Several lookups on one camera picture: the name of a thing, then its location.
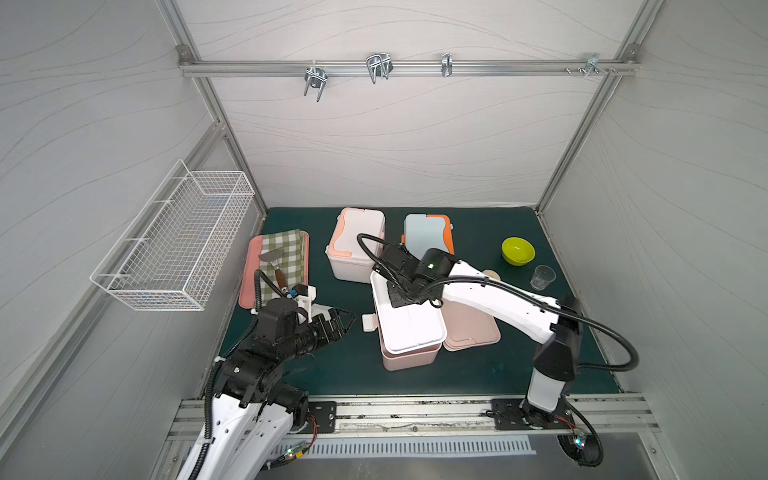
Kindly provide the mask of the white kit tray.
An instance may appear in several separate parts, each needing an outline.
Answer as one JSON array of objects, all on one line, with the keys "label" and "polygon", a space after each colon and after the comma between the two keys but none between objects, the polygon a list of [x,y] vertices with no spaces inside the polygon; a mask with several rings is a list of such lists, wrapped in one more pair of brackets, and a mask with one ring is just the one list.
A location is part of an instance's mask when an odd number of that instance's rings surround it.
[{"label": "white kit tray", "polygon": [[395,308],[386,279],[372,272],[370,282],[378,328],[388,352],[401,355],[443,343],[447,328],[440,309],[429,303]]}]

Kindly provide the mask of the pink first aid kit box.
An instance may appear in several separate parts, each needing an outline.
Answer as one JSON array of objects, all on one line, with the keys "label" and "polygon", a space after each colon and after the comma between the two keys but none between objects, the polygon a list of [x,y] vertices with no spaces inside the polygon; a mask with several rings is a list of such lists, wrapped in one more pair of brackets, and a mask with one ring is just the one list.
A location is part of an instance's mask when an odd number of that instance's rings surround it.
[{"label": "pink first aid kit box", "polygon": [[496,320],[476,309],[455,302],[447,302],[443,309],[447,336],[439,345],[425,347],[409,353],[394,354],[386,347],[379,333],[382,362],[388,371],[398,371],[432,364],[445,348],[449,352],[493,345],[501,340]]}]

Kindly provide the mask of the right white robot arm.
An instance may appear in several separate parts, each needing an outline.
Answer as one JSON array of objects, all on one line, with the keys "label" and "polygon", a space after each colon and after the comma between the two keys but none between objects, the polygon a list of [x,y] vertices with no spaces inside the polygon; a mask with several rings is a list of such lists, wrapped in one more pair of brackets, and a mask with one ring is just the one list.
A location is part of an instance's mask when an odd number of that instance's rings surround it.
[{"label": "right white robot arm", "polygon": [[559,428],[557,440],[568,458],[581,467],[602,464],[603,443],[586,416],[567,399],[566,391],[588,366],[579,358],[584,327],[612,338],[629,356],[623,363],[591,366],[601,371],[628,372],[638,366],[639,354],[624,336],[579,315],[564,301],[495,280],[440,249],[416,258],[404,245],[385,242],[380,253],[365,253],[387,287],[388,297],[376,303],[379,311],[417,312],[422,306],[436,310],[453,302],[488,314],[535,341],[538,347],[525,396],[519,402],[493,401],[486,416],[499,430]]}]

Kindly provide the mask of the blue orange first aid kit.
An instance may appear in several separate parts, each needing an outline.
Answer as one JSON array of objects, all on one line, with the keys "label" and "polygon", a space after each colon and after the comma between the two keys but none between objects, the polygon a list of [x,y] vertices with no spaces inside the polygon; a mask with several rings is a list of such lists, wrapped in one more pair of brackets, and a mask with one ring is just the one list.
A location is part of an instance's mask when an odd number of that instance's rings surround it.
[{"label": "blue orange first aid kit", "polygon": [[402,243],[415,257],[421,259],[429,249],[454,254],[453,226],[448,216],[411,213],[404,220]]}]

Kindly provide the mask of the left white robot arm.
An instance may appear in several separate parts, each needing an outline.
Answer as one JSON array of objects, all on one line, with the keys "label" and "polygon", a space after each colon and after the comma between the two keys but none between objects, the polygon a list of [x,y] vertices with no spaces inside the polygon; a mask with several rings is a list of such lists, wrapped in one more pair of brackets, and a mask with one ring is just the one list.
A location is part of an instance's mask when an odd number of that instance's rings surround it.
[{"label": "left white robot arm", "polygon": [[316,306],[306,297],[275,298],[215,360],[203,394],[203,426],[178,474],[181,479],[253,479],[288,465],[313,446],[326,409],[285,382],[286,363],[341,340],[357,316]]}]

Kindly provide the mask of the white peach first aid kit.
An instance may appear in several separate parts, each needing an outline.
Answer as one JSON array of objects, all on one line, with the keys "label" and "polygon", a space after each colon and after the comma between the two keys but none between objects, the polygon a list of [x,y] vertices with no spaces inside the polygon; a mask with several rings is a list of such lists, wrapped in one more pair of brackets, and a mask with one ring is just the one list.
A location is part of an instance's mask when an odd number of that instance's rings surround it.
[{"label": "white peach first aid kit", "polygon": [[370,283],[374,262],[357,241],[365,233],[385,237],[385,215],[373,209],[343,208],[326,247],[326,256],[336,279],[355,283]]}]

